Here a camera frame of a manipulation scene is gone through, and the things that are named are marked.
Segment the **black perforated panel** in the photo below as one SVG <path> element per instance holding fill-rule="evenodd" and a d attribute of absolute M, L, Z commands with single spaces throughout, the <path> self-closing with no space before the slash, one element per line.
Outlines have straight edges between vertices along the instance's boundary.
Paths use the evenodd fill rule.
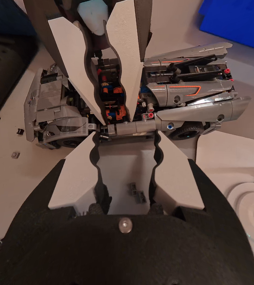
<path fill-rule="evenodd" d="M 0 110 L 37 51 L 36 37 L 0 34 Z"/>

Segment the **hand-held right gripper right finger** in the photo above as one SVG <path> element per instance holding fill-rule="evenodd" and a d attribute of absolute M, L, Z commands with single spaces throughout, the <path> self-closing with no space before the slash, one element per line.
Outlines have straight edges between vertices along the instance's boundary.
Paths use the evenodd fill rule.
<path fill-rule="evenodd" d="M 149 185 L 150 206 L 160 204 L 166 214 L 179 206 L 204 209 L 188 157 L 161 131 L 155 132 L 154 146 L 156 165 Z"/>

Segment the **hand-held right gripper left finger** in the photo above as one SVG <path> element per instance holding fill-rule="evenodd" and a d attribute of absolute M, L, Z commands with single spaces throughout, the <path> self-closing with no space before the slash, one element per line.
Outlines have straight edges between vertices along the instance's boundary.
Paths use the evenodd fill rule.
<path fill-rule="evenodd" d="M 100 159 L 98 147 L 99 133 L 92 132 L 66 156 L 49 209 L 71 206 L 77 215 L 83 215 L 91 204 L 97 203 L 103 213 L 108 214 L 112 198 L 97 166 Z"/>

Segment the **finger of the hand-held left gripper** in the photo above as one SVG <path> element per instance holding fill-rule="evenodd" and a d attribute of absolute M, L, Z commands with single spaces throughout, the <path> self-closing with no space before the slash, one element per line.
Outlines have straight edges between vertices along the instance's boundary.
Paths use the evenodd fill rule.
<path fill-rule="evenodd" d="M 64 17 L 48 20 L 68 79 L 93 114 L 107 125 L 105 107 L 99 96 L 99 83 L 92 72 L 90 41 L 85 32 Z"/>
<path fill-rule="evenodd" d="M 108 42 L 120 61 L 120 83 L 125 91 L 125 106 L 132 122 L 143 68 L 139 53 L 134 2 L 117 2 L 105 30 Z"/>

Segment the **person's dark blue clothing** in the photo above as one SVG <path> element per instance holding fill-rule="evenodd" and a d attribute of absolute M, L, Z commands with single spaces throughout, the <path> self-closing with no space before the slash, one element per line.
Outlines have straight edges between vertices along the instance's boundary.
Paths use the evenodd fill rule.
<path fill-rule="evenodd" d="M 12 0 L 0 0 L 0 34 L 36 36 L 27 14 Z"/>

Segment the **grey lego car model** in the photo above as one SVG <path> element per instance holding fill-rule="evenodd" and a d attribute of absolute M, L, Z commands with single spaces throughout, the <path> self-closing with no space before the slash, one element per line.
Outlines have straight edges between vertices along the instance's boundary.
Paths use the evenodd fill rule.
<path fill-rule="evenodd" d="M 40 69 L 24 103 L 26 140 L 47 149 L 76 148 L 91 132 L 101 140 L 151 137 L 156 130 L 172 140 L 209 134 L 237 120 L 251 97 L 239 97 L 227 61 L 228 42 L 169 52 L 143 61 L 133 121 L 127 118 L 119 84 L 119 60 L 98 58 L 99 96 L 107 116 L 100 123 L 57 64 Z"/>

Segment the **white flat base board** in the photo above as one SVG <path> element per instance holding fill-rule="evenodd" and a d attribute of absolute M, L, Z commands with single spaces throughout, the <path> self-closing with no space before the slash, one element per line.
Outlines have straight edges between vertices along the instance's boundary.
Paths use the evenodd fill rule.
<path fill-rule="evenodd" d="M 103 181 L 113 201 L 110 214 L 146 213 L 149 206 L 139 206 L 129 193 L 129 184 L 134 182 L 146 194 L 151 172 L 155 166 L 153 139 L 132 138 L 131 143 L 103 144 L 99 147 Z M 250 173 L 254 177 L 254 140 L 214 131 L 198 139 L 196 164 L 226 197 L 231 178 L 237 174 Z"/>

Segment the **blue box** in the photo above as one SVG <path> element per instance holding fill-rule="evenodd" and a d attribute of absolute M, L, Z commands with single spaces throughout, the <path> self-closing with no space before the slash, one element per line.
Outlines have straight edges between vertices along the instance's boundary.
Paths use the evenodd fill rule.
<path fill-rule="evenodd" d="M 254 0 L 205 0 L 200 30 L 254 48 Z"/>

